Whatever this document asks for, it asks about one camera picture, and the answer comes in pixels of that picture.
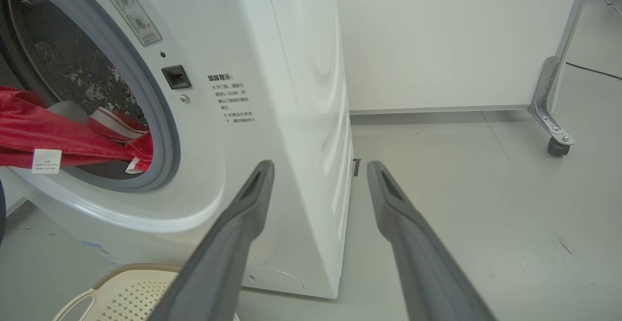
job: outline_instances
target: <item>caster wheel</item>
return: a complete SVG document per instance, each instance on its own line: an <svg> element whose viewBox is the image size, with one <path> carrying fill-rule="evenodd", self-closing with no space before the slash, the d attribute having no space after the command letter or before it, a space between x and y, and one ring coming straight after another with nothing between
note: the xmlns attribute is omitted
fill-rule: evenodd
<svg viewBox="0 0 622 321"><path fill-rule="evenodd" d="M547 147L549 155L551 156L563 156L567 155L570 151L570 145L560 144L553 137L549 140L549 146Z"/></svg>

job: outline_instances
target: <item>basket handle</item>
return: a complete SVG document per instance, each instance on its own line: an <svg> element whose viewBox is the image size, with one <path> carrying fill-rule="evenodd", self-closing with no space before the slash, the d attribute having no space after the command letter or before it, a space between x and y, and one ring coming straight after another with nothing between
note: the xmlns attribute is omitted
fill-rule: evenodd
<svg viewBox="0 0 622 321"><path fill-rule="evenodd" d="M86 308L86 310L84 311L84 314L82 314L82 317L80 317L79 321L84 320L84 318L86 317L88 312L91 311L91 308L93 307L93 304L95 304L95 292L96 292L96 290L91 288L91 289L83 292L82 294L78 295L74 299L72 299L71 302L67 303L67 305L65 305L58 312L58 314L56 314L56 316L54 317L53 321L61 321L62 319L65 318L65 316L67 316L67 314L72 310L72 308L75 307L76 305L78 305L78 303L80 303L84 298L92 297L93 300L91 300L91 304L88 306L88 308Z"/></svg>

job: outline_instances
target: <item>washing machine door opening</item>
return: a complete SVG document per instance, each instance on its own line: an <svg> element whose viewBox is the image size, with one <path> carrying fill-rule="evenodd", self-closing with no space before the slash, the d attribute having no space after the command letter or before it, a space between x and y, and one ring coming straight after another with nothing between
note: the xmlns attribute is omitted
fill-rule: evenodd
<svg viewBox="0 0 622 321"><path fill-rule="evenodd" d="M153 190L174 175L179 141L162 91L95 0L1 0L1 12L0 84L35 92L49 111L130 150L123 159L63 171L119 192ZM150 155L136 163L133 146L142 151L150 142L151 164Z"/></svg>

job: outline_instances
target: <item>front-loading washing machine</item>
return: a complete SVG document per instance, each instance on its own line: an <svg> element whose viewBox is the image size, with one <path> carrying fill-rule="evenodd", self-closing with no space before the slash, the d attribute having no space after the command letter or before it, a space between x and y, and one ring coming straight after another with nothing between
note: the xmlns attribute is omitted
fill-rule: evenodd
<svg viewBox="0 0 622 321"><path fill-rule="evenodd" d="M255 165L276 177L243 286L335 298L352 142L336 0L2 0L0 84L147 126L119 160L12 170L29 199L117 264L182 262Z"/></svg>

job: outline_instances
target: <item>floor seam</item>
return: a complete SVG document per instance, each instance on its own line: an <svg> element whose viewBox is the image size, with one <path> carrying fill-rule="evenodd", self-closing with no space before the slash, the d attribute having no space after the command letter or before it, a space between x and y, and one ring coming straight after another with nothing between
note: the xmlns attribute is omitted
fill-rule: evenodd
<svg viewBox="0 0 622 321"><path fill-rule="evenodd" d="M495 134L495 131L493 131L493 128L490 126L490 123L488 122L488 120L486 119L486 117L484 116L484 112L480 111L480 113L482 114L482 117L484 117L484 120L486 120L486 124L488 124L488 127L490 128L490 131L493 133L493 135L495 136L495 139L497 140L497 143L499 144L499 146L501 147L501 150L503 151L504 155L506 155L507 157L507 161L512 164L512 160L509 159L509 156L507 155L507 152L505 151L505 149L503 148L503 145L501 144L501 142L499 141L499 138L497 137L497 135Z"/></svg>

